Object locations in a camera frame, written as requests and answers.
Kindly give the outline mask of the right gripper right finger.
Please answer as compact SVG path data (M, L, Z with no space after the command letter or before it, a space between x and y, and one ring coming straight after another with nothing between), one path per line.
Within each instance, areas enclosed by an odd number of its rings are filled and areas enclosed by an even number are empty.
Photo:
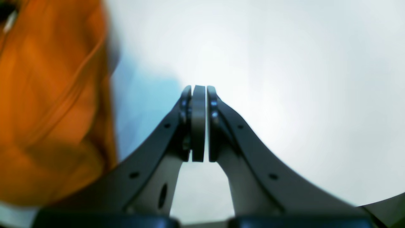
M372 228L370 215L325 192L278 159L246 121L207 87L209 160L225 172L229 228Z

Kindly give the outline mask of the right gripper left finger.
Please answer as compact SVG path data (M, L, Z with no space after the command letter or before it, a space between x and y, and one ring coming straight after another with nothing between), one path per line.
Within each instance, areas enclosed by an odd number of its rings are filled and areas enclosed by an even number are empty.
M33 228L178 228L169 217L183 162L204 159L206 89L185 87L150 136L85 189L40 210Z

